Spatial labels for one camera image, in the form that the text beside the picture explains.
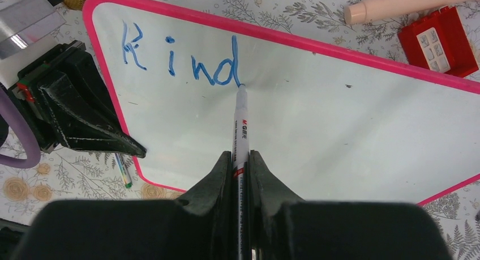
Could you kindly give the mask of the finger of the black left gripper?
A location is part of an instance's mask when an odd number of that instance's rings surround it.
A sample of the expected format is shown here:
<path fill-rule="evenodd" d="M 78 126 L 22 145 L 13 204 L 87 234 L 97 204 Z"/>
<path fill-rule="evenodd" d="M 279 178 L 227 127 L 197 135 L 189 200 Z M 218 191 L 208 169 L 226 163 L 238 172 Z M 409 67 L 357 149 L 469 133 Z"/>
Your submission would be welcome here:
<path fill-rule="evenodd" d="M 144 158 L 146 148 L 122 130 L 92 56 L 86 51 L 75 53 L 73 60 L 82 79 L 77 88 L 87 103 L 87 111 L 82 118 L 85 123 L 86 152 L 120 153 Z"/>

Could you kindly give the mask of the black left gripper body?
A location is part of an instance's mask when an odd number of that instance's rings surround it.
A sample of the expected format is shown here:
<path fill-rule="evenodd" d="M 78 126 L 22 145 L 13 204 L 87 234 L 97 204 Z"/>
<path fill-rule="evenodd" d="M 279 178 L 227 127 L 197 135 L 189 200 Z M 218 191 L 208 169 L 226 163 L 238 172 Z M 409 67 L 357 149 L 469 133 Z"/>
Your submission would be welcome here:
<path fill-rule="evenodd" d="M 77 88 L 82 81 L 75 68 L 75 53 L 85 44 L 75 40 L 56 45 L 18 72 L 19 80 L 7 94 L 34 134 L 40 149 L 51 153 L 61 145 L 85 152 L 87 103 Z"/>

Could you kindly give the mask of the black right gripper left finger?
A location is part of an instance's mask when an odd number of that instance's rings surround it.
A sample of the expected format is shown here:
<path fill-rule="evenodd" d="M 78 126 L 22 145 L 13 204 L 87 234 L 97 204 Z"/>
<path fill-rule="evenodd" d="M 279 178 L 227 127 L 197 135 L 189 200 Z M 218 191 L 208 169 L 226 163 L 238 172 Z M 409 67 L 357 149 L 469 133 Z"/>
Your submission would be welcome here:
<path fill-rule="evenodd" d="M 229 259 L 231 153 L 178 198 L 47 204 L 12 259 Z"/>

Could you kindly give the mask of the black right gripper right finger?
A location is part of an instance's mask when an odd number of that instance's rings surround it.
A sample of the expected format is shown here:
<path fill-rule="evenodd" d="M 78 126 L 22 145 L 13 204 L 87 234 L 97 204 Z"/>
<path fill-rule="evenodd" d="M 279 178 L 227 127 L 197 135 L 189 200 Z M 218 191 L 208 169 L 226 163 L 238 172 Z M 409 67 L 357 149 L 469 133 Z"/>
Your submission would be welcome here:
<path fill-rule="evenodd" d="M 307 201 L 258 151 L 249 169 L 258 259 L 451 259 L 435 222 L 416 204 Z"/>

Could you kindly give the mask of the pink framed whiteboard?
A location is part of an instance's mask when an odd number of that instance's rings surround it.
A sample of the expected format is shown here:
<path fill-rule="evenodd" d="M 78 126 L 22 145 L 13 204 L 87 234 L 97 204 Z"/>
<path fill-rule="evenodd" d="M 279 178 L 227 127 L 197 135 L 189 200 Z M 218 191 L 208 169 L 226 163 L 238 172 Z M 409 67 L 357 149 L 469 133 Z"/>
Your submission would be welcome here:
<path fill-rule="evenodd" d="M 83 19 L 146 182 L 187 190 L 247 136 L 304 199 L 428 203 L 479 180 L 479 83 L 155 0 Z"/>

